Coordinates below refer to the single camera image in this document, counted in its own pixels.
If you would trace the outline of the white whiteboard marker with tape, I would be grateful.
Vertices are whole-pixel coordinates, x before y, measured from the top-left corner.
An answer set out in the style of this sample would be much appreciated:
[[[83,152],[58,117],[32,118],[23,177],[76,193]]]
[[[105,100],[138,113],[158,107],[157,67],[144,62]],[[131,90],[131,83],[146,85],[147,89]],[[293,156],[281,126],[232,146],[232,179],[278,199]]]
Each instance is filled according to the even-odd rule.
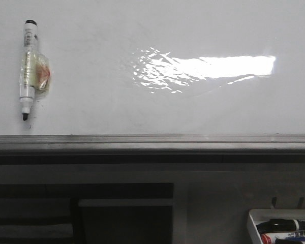
[[[28,120],[36,95],[48,93],[51,81],[49,59],[38,49],[38,26],[34,20],[26,20],[23,26],[23,55],[20,69],[20,93],[22,120]]]

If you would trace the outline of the white whiteboard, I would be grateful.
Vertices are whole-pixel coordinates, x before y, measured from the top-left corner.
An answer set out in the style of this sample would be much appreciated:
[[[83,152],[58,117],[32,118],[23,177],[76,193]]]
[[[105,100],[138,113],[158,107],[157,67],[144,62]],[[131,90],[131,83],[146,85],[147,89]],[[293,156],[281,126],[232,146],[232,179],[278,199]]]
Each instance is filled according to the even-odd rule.
[[[23,121],[23,24],[52,72]],[[305,1],[0,1],[0,135],[305,134]]]

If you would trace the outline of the grey aluminium whiteboard ledge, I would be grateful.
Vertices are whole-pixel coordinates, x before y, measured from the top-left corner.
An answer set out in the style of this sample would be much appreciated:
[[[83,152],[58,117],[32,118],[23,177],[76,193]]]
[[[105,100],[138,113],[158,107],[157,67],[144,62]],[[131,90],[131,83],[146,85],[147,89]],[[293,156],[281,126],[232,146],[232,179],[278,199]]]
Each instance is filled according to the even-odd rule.
[[[0,135],[0,164],[41,157],[305,155],[305,134]]]

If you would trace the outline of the dark cabinet with white bars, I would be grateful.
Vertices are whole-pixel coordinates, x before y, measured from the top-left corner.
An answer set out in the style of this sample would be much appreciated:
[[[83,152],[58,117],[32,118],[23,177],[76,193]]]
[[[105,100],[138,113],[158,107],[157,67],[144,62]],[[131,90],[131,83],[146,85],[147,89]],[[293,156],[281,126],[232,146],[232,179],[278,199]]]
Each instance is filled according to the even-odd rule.
[[[171,243],[173,188],[0,185],[0,243]]]

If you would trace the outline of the white marker tray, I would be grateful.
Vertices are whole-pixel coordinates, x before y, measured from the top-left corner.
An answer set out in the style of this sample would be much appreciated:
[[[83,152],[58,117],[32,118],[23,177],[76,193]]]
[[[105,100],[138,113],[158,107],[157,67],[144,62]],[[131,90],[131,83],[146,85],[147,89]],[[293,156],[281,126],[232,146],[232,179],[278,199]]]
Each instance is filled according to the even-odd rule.
[[[256,225],[269,219],[305,219],[305,209],[251,209],[248,213],[247,229],[252,243],[262,244]]]

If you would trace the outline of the left black tray hook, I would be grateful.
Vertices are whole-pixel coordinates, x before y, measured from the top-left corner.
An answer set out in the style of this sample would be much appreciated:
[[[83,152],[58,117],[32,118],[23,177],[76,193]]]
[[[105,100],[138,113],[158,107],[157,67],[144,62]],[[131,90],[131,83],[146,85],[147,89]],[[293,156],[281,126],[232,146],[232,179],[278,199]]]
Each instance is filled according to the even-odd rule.
[[[276,208],[276,204],[277,204],[277,197],[272,197],[270,208],[271,209],[275,209]]]

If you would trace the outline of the black tray hook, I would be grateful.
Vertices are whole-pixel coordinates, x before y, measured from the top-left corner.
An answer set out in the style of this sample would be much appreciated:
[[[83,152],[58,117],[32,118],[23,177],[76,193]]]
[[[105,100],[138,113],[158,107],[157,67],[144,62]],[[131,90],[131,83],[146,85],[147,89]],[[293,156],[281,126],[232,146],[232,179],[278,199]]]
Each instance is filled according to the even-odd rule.
[[[277,197],[272,197],[270,208],[271,209],[275,209],[276,208],[276,204],[277,204]]]
[[[300,197],[298,200],[297,208],[303,209],[304,197]]]

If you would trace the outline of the black marker in tray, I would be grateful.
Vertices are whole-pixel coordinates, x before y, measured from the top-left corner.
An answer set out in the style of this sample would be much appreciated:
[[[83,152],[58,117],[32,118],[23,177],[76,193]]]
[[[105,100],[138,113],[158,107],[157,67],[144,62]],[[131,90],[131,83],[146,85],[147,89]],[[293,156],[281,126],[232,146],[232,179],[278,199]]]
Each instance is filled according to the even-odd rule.
[[[305,219],[270,219],[256,228],[260,234],[305,231]]]

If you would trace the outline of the red marker in tray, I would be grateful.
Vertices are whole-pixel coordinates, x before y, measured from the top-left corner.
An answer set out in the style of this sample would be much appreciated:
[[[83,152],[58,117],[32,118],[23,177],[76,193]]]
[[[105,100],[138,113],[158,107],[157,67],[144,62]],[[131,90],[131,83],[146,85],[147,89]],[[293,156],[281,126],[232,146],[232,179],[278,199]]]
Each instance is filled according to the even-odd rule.
[[[261,234],[262,243],[275,243],[276,239],[291,239],[299,236],[305,236],[305,231],[301,232],[283,232],[283,233],[265,233]]]

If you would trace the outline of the right black tray hook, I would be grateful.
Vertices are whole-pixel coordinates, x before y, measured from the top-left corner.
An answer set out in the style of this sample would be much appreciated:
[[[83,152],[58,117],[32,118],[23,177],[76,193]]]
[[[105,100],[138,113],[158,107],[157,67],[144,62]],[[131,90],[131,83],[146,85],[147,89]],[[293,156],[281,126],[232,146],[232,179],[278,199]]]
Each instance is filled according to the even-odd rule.
[[[303,209],[304,197],[300,197],[298,200],[297,208]]]

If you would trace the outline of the blue marker in tray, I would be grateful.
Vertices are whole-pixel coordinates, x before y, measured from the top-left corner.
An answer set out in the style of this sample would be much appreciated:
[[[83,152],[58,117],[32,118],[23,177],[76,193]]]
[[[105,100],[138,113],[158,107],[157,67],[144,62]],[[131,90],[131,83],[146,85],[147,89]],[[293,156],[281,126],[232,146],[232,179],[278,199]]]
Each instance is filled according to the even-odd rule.
[[[276,239],[275,244],[305,244],[305,236],[299,236],[291,239]]]

